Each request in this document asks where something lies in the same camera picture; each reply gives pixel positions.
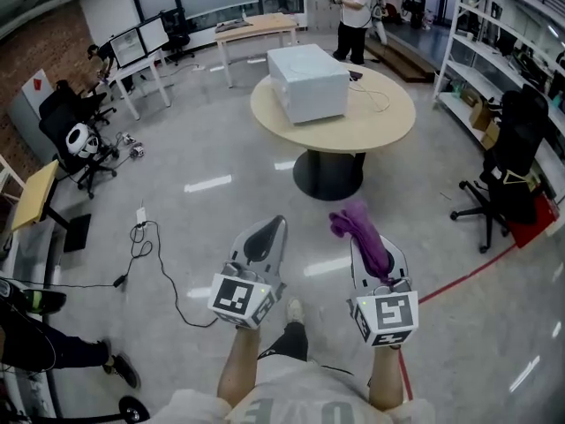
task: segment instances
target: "round table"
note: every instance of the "round table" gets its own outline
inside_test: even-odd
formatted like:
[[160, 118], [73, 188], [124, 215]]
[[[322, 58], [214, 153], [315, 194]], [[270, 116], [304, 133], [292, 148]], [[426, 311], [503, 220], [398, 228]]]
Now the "round table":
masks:
[[414, 102], [396, 82], [363, 66], [345, 67], [363, 77], [350, 82], [347, 112], [342, 116], [292, 124], [270, 76], [251, 95], [252, 112], [261, 125], [308, 149], [294, 165], [294, 180], [304, 193], [323, 201], [354, 194], [363, 183], [365, 153], [400, 140], [416, 119]]

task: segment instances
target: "white shirt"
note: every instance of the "white shirt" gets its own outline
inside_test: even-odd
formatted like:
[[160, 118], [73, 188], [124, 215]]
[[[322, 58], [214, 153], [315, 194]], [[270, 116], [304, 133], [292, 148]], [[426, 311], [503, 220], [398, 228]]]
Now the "white shirt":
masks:
[[260, 360], [256, 386], [237, 406], [194, 390], [175, 392], [150, 422], [159, 424], [433, 424], [425, 400], [406, 402], [386, 413], [367, 402], [368, 388], [352, 375], [281, 355]]
[[353, 28], [368, 28], [371, 26], [371, 0], [349, 0], [362, 4], [360, 10], [353, 10], [347, 6], [342, 7], [342, 22]]

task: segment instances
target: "red line on floor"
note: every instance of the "red line on floor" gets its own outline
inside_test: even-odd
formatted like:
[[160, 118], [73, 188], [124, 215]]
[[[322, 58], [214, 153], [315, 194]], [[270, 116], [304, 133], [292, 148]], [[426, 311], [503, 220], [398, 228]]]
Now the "red line on floor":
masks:
[[493, 257], [489, 262], [487, 262], [486, 264], [481, 265], [478, 269], [473, 270], [469, 275], [465, 275], [465, 276], [461, 276], [460, 278], [456, 279], [455, 281], [452, 281], [449, 284], [444, 285], [443, 287], [441, 287], [440, 289], [438, 289], [437, 291], [432, 292], [429, 295], [426, 295], [425, 297], [421, 298], [419, 300], [419, 304], [421, 305], [422, 303], [426, 303], [428, 300], [433, 299], [434, 297], [437, 297], [438, 295], [440, 295], [443, 292], [448, 291], [449, 289], [453, 289], [455, 286], [457, 286], [458, 284], [462, 283], [463, 281], [467, 281], [469, 278], [472, 278], [475, 275], [478, 275], [480, 272], [482, 272], [484, 269], [490, 267], [491, 265], [493, 265], [495, 262], [497, 262], [500, 258], [504, 257], [506, 254], [510, 253], [514, 248], [516, 248], [516, 244], [514, 244], [513, 246], [507, 248], [506, 250], [504, 250], [502, 253], [498, 254], [497, 256]]
[[400, 363], [400, 372], [403, 375], [404, 388], [406, 388], [406, 394], [408, 395], [408, 400], [412, 400], [414, 395], [412, 394], [412, 385], [410, 385], [410, 378], [408, 377], [408, 371], [406, 370], [406, 364], [404, 363], [403, 351], [398, 351], [398, 361]]

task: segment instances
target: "office chair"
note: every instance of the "office chair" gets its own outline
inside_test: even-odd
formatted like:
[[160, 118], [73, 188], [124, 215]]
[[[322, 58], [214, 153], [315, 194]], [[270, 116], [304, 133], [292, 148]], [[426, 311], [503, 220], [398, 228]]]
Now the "office chair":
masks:
[[117, 159], [119, 151], [115, 147], [105, 144], [100, 135], [97, 134], [99, 149], [96, 155], [88, 158], [71, 155], [66, 144], [66, 136], [78, 122], [72, 107], [68, 104], [63, 104], [42, 119], [39, 123], [39, 128], [55, 145], [59, 155], [56, 155], [54, 160], [58, 160], [61, 163], [61, 168], [64, 171], [72, 175], [83, 168], [85, 169], [84, 174], [76, 182], [79, 190], [87, 188], [88, 197], [92, 200], [94, 198], [92, 192], [94, 174], [98, 171], [109, 171], [112, 177], [115, 178], [117, 176], [116, 170], [103, 166], [102, 163], [110, 156]]
[[63, 104], [68, 104], [79, 122], [88, 125], [95, 125], [102, 122], [109, 124], [106, 115], [111, 111], [116, 113], [116, 109], [111, 107], [105, 111], [100, 111], [100, 105], [106, 97], [106, 93], [96, 94], [95, 87], [89, 90], [94, 95], [81, 98], [69, 87], [66, 80], [59, 80], [56, 83], [56, 90], [41, 103], [39, 113], [41, 118], [48, 117], [53, 111]]
[[[450, 217], [484, 215], [486, 217], [486, 244], [479, 248], [484, 254], [491, 247], [493, 220], [502, 226], [502, 236], [509, 234], [507, 220], [523, 224], [537, 221], [534, 193], [522, 179], [531, 169], [539, 144], [548, 129], [547, 100], [535, 88], [524, 85], [522, 91], [508, 91], [501, 100], [500, 135], [495, 145], [485, 152], [483, 172], [480, 179], [487, 185], [490, 200], [478, 191], [482, 188], [467, 181], [459, 183], [459, 188], [468, 188], [480, 206], [463, 211], [454, 211]], [[495, 168], [500, 174], [493, 174]]]
[[167, 36], [169, 37], [169, 42], [165, 43], [162, 46], [162, 49], [171, 50], [173, 52], [169, 58], [174, 61], [175, 66], [178, 66], [178, 60], [184, 55], [189, 55], [194, 58], [194, 54], [192, 52], [183, 51], [183, 47], [188, 45], [191, 41], [183, 12], [179, 10], [171, 10], [164, 11], [162, 13], [162, 24], [165, 29], [165, 33], [167, 33]]

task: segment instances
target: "gray floor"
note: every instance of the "gray floor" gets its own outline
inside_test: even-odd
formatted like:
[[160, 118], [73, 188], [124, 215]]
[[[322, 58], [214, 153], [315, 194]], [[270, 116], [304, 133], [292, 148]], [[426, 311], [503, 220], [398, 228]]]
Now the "gray floor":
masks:
[[449, 27], [433, 25], [428, 31], [415, 30], [408, 23], [400, 26], [386, 24], [385, 29], [389, 35], [412, 48], [434, 68], [440, 69], [443, 63], [445, 50], [448, 47]]
[[[333, 35], [300, 34], [299, 39], [335, 47]], [[124, 163], [116, 178], [101, 179], [92, 201], [70, 181], [57, 188], [55, 209], [67, 216], [93, 214], [87, 249], [64, 256], [61, 281], [111, 284], [123, 274], [130, 260], [129, 232], [143, 202], [148, 218], [161, 227], [162, 257], [177, 283], [180, 308], [192, 322], [209, 322], [206, 299], [193, 295], [211, 284], [239, 232], [282, 214], [290, 231], [282, 265], [286, 298], [296, 295], [305, 303], [311, 356], [366, 381], [372, 354], [345, 304], [352, 286], [349, 268], [305, 275], [308, 266], [349, 255], [348, 242], [328, 228], [328, 213], [342, 203], [315, 201], [297, 189], [291, 170], [276, 170], [275, 163], [293, 161], [303, 149], [265, 131], [250, 111], [250, 93], [267, 74], [267, 64], [245, 59], [277, 45], [277, 39], [258, 39], [233, 46], [231, 56], [239, 61], [231, 66], [232, 89], [222, 71], [208, 70], [219, 63], [216, 50], [208, 49], [176, 69], [169, 109], [152, 91], [153, 83], [146, 85], [148, 97], [133, 95], [140, 121], [118, 101], [104, 134], [130, 133], [145, 144], [146, 156]], [[207, 69], [193, 71], [191, 63]], [[370, 66], [399, 80], [380, 64]], [[512, 240], [496, 230], [493, 250], [481, 255], [484, 222], [449, 220], [452, 209], [472, 204], [457, 184], [478, 176], [481, 151], [431, 103], [431, 86], [401, 85], [415, 102], [416, 124], [402, 141], [367, 155], [365, 182], [356, 197], [366, 200], [379, 231], [404, 251], [414, 286], [425, 296], [485, 264]], [[185, 193], [187, 184], [228, 175], [228, 184]], [[147, 238], [156, 242], [154, 230]], [[561, 264], [555, 242], [542, 236], [524, 250], [512, 250], [421, 306], [420, 329], [405, 346], [404, 358], [415, 396], [433, 403], [439, 423], [559, 422], [563, 332], [556, 339], [551, 335], [564, 316], [565, 278], [554, 278]], [[262, 347], [281, 334], [283, 309], [278, 304], [264, 322]], [[181, 321], [156, 253], [133, 263], [125, 291], [70, 291], [51, 323], [86, 340], [110, 337], [142, 381], [132, 393], [100, 368], [55, 372], [66, 417], [114, 412], [126, 394], [155, 413], [177, 389], [214, 393], [234, 335], [224, 322], [195, 329]], [[537, 355], [539, 364], [510, 394], [509, 385]]]

